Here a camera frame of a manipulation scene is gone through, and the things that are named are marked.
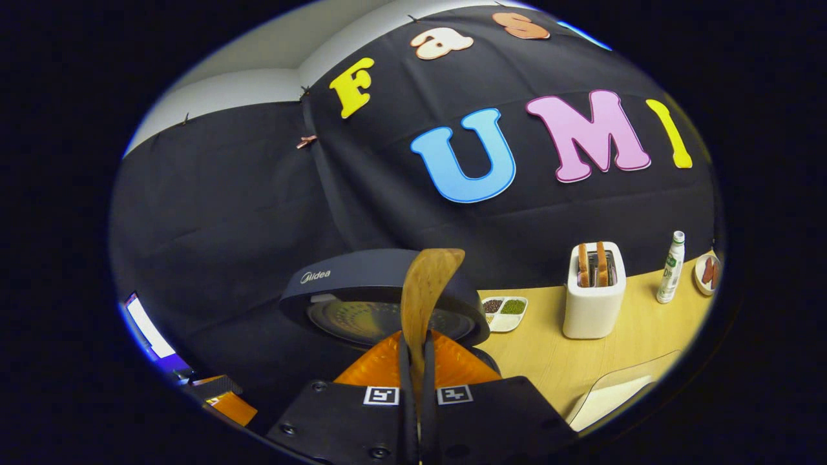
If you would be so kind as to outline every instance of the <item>wooden table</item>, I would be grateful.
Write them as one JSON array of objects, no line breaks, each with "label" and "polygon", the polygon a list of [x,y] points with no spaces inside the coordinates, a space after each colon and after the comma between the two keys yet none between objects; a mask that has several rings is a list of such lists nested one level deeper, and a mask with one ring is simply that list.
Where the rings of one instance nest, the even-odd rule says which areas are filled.
[{"label": "wooden table", "polygon": [[705,320],[711,297],[694,282],[696,260],[681,271],[675,298],[659,304],[655,292],[663,271],[629,276],[614,330],[602,339],[569,339],[562,333],[565,286],[481,290],[480,297],[528,299],[519,326],[491,333],[477,347],[489,353],[503,377],[526,376],[564,418],[601,376],[689,346]]}]

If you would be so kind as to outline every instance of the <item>letter m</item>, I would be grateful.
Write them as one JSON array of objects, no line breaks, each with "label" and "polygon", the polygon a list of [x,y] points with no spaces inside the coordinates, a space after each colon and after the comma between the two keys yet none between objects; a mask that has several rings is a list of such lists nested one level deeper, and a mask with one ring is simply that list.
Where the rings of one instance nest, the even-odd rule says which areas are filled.
[{"label": "letter m", "polygon": [[620,97],[608,90],[589,94],[591,121],[559,97],[535,98],[526,111],[539,116],[554,141],[560,157],[557,179],[564,183],[584,180],[591,175],[591,166],[577,154],[580,146],[601,171],[609,170],[611,143],[617,148],[614,164],[621,170],[642,170],[652,164],[640,146],[638,135],[620,107]]}]

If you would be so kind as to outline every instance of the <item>blue letter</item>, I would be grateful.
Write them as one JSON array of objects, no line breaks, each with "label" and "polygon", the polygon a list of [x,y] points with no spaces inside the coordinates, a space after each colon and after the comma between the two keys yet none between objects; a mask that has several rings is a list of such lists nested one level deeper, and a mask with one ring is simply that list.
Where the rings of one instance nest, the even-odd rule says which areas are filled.
[{"label": "blue letter", "polygon": [[442,197],[460,204],[472,204],[490,199],[508,189],[514,180],[516,165],[508,143],[497,126],[500,111],[486,108],[465,116],[462,127],[476,132],[485,153],[491,161],[491,170],[481,178],[465,175],[448,141],[453,132],[448,127],[437,127],[411,142],[411,151],[425,160],[433,185]]},{"label": "blue letter", "polygon": [[580,29],[577,29],[576,27],[572,26],[571,24],[569,24],[569,23],[567,23],[567,22],[564,22],[564,21],[558,21],[558,22],[557,22],[557,24],[559,24],[560,26],[565,27],[566,29],[571,29],[572,31],[576,32],[578,36],[580,36],[580,37],[582,37],[582,38],[586,39],[587,41],[591,42],[592,44],[595,44],[595,45],[596,45],[596,46],[598,46],[598,47],[603,47],[603,48],[605,48],[605,49],[606,49],[606,50],[608,50],[608,51],[612,51],[612,49],[610,49],[608,46],[605,46],[605,45],[603,45],[602,43],[600,43],[600,42],[598,42],[598,41],[596,41],[596,40],[592,39],[591,37],[589,37],[589,35],[588,35],[588,34],[586,34],[585,32],[581,31]]}]

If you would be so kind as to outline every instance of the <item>clip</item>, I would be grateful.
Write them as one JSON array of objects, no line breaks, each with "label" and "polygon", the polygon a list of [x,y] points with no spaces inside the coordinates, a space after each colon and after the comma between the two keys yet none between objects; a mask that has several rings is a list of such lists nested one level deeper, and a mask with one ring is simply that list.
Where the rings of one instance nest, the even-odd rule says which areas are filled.
[{"label": "clip", "polygon": [[316,140],[316,136],[302,137],[302,141],[301,141],[301,142],[299,142],[299,144],[296,146],[296,148],[297,148],[297,149],[304,148],[304,147],[305,147],[305,146],[307,146],[310,142],[315,141],[315,140]]}]

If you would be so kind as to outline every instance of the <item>white toaster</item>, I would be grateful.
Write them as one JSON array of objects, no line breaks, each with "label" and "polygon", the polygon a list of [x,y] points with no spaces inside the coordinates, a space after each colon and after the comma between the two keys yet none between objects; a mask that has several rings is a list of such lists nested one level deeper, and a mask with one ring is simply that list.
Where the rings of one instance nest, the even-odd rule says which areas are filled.
[{"label": "white toaster", "polygon": [[595,287],[597,273],[597,242],[586,244],[589,256],[590,287],[580,287],[577,274],[578,247],[571,249],[568,281],[566,282],[566,317],[563,334],[572,339],[605,338],[614,329],[626,291],[626,270],[620,249],[614,242],[603,242],[609,267],[609,286]]}]

